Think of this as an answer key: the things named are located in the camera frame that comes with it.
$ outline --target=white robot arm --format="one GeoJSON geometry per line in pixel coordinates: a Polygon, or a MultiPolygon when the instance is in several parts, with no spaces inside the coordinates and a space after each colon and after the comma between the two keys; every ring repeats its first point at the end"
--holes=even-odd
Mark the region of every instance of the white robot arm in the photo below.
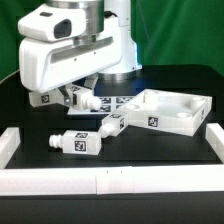
{"type": "Polygon", "coordinates": [[[121,77],[141,68],[130,37],[130,0],[48,0],[18,28],[26,36],[19,50],[21,80],[37,93],[96,72],[121,77]],[[118,17],[104,18],[108,9],[118,17]]]}

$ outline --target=white object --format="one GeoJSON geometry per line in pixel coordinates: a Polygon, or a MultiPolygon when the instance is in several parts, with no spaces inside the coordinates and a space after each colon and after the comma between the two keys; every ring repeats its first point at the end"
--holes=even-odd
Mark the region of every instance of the white object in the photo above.
{"type": "Polygon", "coordinates": [[[207,124],[205,138],[224,163],[224,130],[217,123],[207,124]]]}
{"type": "Polygon", "coordinates": [[[86,13],[82,9],[53,8],[43,4],[23,17],[18,23],[18,29],[20,34],[35,40],[54,42],[67,39],[79,36],[85,31],[86,13]],[[71,30],[64,33],[65,37],[58,38],[57,35],[61,34],[56,33],[57,27],[63,23],[64,26],[71,26],[71,30]]]}
{"type": "Polygon", "coordinates": [[[62,148],[63,153],[98,155],[101,135],[98,132],[66,131],[63,136],[52,135],[49,144],[62,148]]]}
{"type": "Polygon", "coordinates": [[[0,169],[6,167],[19,144],[19,128],[7,128],[0,137],[0,169]]]}
{"type": "Polygon", "coordinates": [[[0,171],[0,196],[224,191],[223,165],[0,171]]]}
{"type": "Polygon", "coordinates": [[[69,85],[68,94],[70,98],[74,99],[73,108],[76,110],[98,110],[101,107],[101,100],[93,95],[92,89],[69,85]]]}
{"type": "Polygon", "coordinates": [[[110,74],[116,74],[115,79],[124,79],[123,74],[142,69],[137,62],[137,45],[131,38],[131,1],[106,0],[104,8],[105,11],[111,11],[119,18],[122,59],[117,65],[101,70],[99,73],[103,74],[105,79],[107,75],[110,77],[110,74]]]}
{"type": "Polygon", "coordinates": [[[29,99],[30,99],[30,104],[33,107],[40,107],[40,106],[46,106],[46,105],[57,103],[55,90],[51,90],[43,94],[29,92],[29,99]]]}
{"type": "Polygon", "coordinates": [[[99,133],[102,138],[108,136],[117,136],[128,126],[127,113],[123,111],[114,111],[102,120],[102,126],[99,133]]]}
{"type": "Polygon", "coordinates": [[[54,43],[25,38],[19,50],[21,81],[45,93],[117,64],[121,54],[118,18],[106,19],[104,31],[88,46],[76,46],[72,38],[54,43]]]}
{"type": "Polygon", "coordinates": [[[43,94],[30,92],[29,99],[33,107],[55,103],[79,111],[86,109],[98,110],[101,107],[101,100],[93,95],[93,90],[73,84],[66,85],[64,92],[60,89],[51,90],[43,94]]]}
{"type": "Polygon", "coordinates": [[[193,136],[211,110],[212,97],[146,89],[120,106],[128,124],[193,136]]]}
{"type": "Polygon", "coordinates": [[[101,100],[101,107],[97,111],[91,110],[75,110],[74,108],[70,107],[68,111],[68,115],[90,115],[90,114],[110,114],[112,111],[115,111],[118,107],[127,103],[133,96],[100,96],[99,99],[101,100]]]}

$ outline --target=white block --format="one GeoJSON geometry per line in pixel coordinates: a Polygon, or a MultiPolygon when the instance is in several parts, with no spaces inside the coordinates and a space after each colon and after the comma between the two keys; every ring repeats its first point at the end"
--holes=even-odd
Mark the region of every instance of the white block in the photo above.
{"type": "Polygon", "coordinates": [[[7,128],[0,137],[0,169],[6,167],[19,144],[19,128],[7,128]]]}
{"type": "Polygon", "coordinates": [[[30,92],[29,93],[30,104],[33,107],[46,106],[57,103],[56,91],[52,90],[43,94],[30,92]]]}
{"type": "Polygon", "coordinates": [[[127,113],[129,125],[193,136],[211,105],[208,96],[146,89],[117,111],[127,113]]]}
{"type": "Polygon", "coordinates": [[[102,120],[99,133],[102,138],[117,136],[128,126],[128,117],[125,111],[114,111],[102,120]]]}
{"type": "Polygon", "coordinates": [[[76,110],[98,110],[101,107],[99,97],[93,95],[93,90],[77,86],[68,85],[67,91],[73,101],[73,108],[76,110]]]}
{"type": "Polygon", "coordinates": [[[217,123],[207,124],[205,138],[224,163],[224,130],[217,123]]]}
{"type": "Polygon", "coordinates": [[[97,194],[133,193],[131,167],[107,169],[96,177],[97,194]]]}
{"type": "Polygon", "coordinates": [[[52,135],[49,144],[62,148],[63,153],[98,155],[101,135],[98,132],[66,131],[63,136],[52,135]]]}
{"type": "Polygon", "coordinates": [[[0,171],[0,196],[224,191],[223,165],[0,171]]]}

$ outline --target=black table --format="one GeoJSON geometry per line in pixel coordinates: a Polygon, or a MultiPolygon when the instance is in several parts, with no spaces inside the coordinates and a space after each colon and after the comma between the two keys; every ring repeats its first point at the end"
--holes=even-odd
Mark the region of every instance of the black table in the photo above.
{"type": "MultiPolygon", "coordinates": [[[[147,88],[212,96],[213,106],[193,137],[129,126],[118,137],[104,139],[98,156],[68,155],[50,148],[49,136],[66,130],[98,131],[105,115],[68,116],[68,108],[61,105],[32,108],[16,74],[0,86],[1,132],[19,127],[22,140],[6,168],[220,164],[205,130],[207,123],[224,127],[223,87],[221,75],[200,65],[147,66],[130,80],[100,80],[97,96],[134,96],[147,88]]],[[[1,197],[0,221],[223,223],[223,198],[224,192],[1,197]]]]}

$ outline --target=robotic hand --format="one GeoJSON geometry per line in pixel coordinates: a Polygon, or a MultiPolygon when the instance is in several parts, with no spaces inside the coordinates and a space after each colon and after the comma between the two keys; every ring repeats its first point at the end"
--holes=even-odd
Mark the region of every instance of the robotic hand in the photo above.
{"type": "Polygon", "coordinates": [[[130,0],[48,0],[18,24],[23,85],[42,94],[96,72],[127,78],[141,68],[130,20],[130,0]]]}

